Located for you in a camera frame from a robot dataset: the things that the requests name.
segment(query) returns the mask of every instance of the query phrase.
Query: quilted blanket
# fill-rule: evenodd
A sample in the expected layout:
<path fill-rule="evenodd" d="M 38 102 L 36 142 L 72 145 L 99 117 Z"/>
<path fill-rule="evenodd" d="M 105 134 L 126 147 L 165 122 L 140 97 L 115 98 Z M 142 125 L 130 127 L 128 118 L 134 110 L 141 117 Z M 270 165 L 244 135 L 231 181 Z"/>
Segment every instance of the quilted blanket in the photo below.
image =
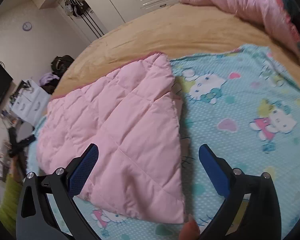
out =
<path fill-rule="evenodd" d="M 181 149 L 171 65 L 162 53 L 133 61 L 48 104 L 37 148 L 53 173 L 90 143 L 99 159 L 80 198 L 109 212 L 183 223 Z"/>
<path fill-rule="evenodd" d="M 300 62 L 300 34 L 292 23 L 283 0 L 179 0 L 179 2 L 203 6 L 215 5 L 243 20 L 264 25 L 265 31 L 293 51 Z M 286 2 L 291 7 L 295 3 L 294 0 Z"/>

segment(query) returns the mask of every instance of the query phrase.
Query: hello kitty bedsheet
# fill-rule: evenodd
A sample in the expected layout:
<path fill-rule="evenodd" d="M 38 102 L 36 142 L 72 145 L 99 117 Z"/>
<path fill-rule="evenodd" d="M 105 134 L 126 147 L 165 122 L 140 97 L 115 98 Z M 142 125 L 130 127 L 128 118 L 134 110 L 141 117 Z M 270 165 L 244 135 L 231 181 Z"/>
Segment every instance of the hello kitty bedsheet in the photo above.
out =
<path fill-rule="evenodd" d="M 186 212 L 203 231 L 224 200 L 198 158 L 199 147 L 207 143 L 233 168 L 271 174 L 284 238 L 300 218 L 300 89 L 266 47 L 195 54 L 171 65 L 173 89 L 184 98 L 180 138 Z M 70 233 L 51 195 L 49 200 L 61 229 Z M 127 218 L 74 200 L 102 239 L 178 239 L 181 225 Z"/>

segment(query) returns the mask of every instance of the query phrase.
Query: door handle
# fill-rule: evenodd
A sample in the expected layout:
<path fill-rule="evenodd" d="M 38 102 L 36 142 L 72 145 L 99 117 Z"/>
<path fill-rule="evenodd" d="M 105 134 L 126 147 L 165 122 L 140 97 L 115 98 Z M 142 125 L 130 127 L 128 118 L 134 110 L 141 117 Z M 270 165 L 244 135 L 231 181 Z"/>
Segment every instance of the door handle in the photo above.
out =
<path fill-rule="evenodd" d="M 40 102 L 38 102 L 38 106 L 37 106 L 37 108 L 36 109 L 34 109 L 34 111 L 38 111 L 39 110 L 39 108 L 40 108 Z"/>

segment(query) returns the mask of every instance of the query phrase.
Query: white wall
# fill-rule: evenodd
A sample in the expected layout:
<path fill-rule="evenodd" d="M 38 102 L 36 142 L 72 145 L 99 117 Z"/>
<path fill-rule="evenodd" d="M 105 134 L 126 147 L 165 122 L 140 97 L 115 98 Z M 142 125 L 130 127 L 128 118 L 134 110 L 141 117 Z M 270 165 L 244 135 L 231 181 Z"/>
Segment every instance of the white wall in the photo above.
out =
<path fill-rule="evenodd" d="M 33 26 L 29 32 L 22 30 L 27 21 Z M 88 45 L 54 8 L 39 10 L 29 1 L 0 16 L 0 61 L 15 86 L 22 79 L 38 82 L 56 56 L 76 58 Z M 0 120 L 0 145 L 4 138 L 7 131 Z"/>

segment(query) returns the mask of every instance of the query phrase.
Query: black bag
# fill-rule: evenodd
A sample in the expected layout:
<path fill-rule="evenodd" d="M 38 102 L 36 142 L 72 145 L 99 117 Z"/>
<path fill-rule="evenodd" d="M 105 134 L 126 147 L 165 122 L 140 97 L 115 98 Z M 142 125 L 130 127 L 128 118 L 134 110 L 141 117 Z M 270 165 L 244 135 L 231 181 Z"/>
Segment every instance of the black bag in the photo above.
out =
<path fill-rule="evenodd" d="M 65 55 L 63 57 L 56 57 L 51 62 L 52 73 L 61 78 L 63 74 L 67 71 L 67 69 L 70 67 L 72 62 L 74 62 L 74 59 L 69 55 Z"/>

